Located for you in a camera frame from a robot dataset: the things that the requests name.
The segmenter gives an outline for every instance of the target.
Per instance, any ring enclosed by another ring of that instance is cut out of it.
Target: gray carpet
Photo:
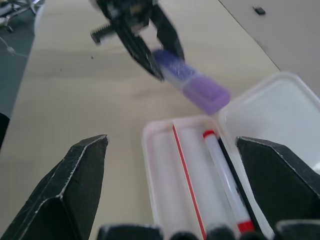
[[[17,53],[29,55],[34,40],[34,20],[31,11],[12,18],[10,26],[14,32],[9,33],[0,28],[2,37]],[[12,56],[6,45],[0,41],[0,113],[12,115],[19,86],[24,75],[28,59]]]

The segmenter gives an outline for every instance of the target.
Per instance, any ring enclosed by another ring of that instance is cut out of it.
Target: table surface
[[[187,62],[232,97],[278,69],[217,0],[162,0]],[[137,65],[118,37],[95,46],[104,17],[88,0],[47,1],[0,153],[0,235],[52,167],[81,139],[108,134],[90,239],[108,223],[152,223],[142,152],[151,121],[202,114]],[[157,46],[150,27],[143,36]]]

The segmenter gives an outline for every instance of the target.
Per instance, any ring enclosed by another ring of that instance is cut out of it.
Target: chair
[[[4,26],[6,27],[7,31],[12,33],[14,30],[11,26],[9,26],[9,21],[19,14],[31,10],[34,15],[37,14],[37,10],[39,7],[41,7],[42,3],[40,3],[41,0],[9,0],[9,4],[11,4],[11,7],[14,12],[8,14],[5,17]]]

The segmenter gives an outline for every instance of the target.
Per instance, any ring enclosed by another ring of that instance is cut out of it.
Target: white cable
[[[2,37],[0,37],[0,40],[5,44],[6,50],[8,51],[8,53],[11,53],[11,55],[19,56],[19,57],[23,57],[23,58],[28,58],[27,55],[16,52],[15,49],[13,47],[9,46],[9,44]]]

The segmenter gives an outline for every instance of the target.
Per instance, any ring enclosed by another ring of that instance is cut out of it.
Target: white plastic box
[[[320,101],[298,76],[277,73],[229,103],[218,115],[218,122],[202,115],[151,122],[143,130],[153,219],[162,227],[165,239],[178,231],[189,231],[203,239],[173,125],[205,228],[223,223],[239,234],[205,146],[203,132],[208,129],[220,135],[259,227],[267,237],[271,237],[273,231],[254,199],[235,145],[236,137],[286,145],[320,174]]]

